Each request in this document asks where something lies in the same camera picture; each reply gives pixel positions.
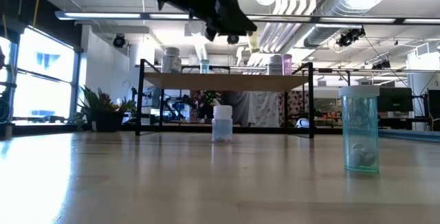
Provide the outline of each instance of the ceiling duct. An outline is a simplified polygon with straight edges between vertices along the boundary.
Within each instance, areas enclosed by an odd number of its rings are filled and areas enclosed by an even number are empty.
[[[317,16],[362,16],[382,0],[325,0],[313,15]],[[320,47],[340,28],[316,27],[314,24],[301,25],[294,39],[291,40],[283,51],[292,47]]]

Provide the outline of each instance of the table surface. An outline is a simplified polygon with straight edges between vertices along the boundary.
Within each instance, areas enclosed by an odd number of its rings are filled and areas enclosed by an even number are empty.
[[[306,76],[266,76],[242,74],[145,73],[145,80],[160,89],[215,91],[290,91],[307,83]]]
[[[380,139],[380,176],[341,135],[72,133],[0,142],[0,223],[439,223],[440,145]]]

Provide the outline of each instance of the wooden shelf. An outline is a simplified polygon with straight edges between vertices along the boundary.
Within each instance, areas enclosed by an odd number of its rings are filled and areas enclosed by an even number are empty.
[[[306,76],[145,73],[144,78],[160,89],[215,91],[284,92],[307,83]]]

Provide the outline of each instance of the ceiling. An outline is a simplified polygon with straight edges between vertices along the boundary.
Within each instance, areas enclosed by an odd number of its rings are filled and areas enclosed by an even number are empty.
[[[157,12],[154,0],[49,0],[64,11],[83,12]],[[256,0],[239,0],[241,9],[246,14],[270,14],[274,11],[274,4],[260,5]],[[383,0],[367,15],[372,16],[440,16],[440,0]],[[179,10],[165,5],[164,12],[179,12]],[[184,36],[186,22],[170,21],[107,21],[100,22],[105,27],[105,36],[114,37],[117,27],[145,27],[147,26],[155,38],[163,46],[174,45],[183,51],[183,57],[195,54],[194,38]],[[261,35],[265,24],[259,23],[258,35]],[[405,67],[406,54],[414,46],[422,44],[427,39],[440,40],[440,26],[378,26],[366,25],[366,39],[346,47],[342,50],[335,46],[335,39],[328,40],[322,47],[328,49],[316,50],[310,57],[315,67],[362,67],[364,61],[373,59],[377,53],[393,52],[391,65],[393,68]],[[142,34],[127,34],[131,43],[140,43],[144,39]],[[225,37],[216,38],[213,43],[206,43],[208,54],[229,54],[235,56],[236,45],[227,45]]]

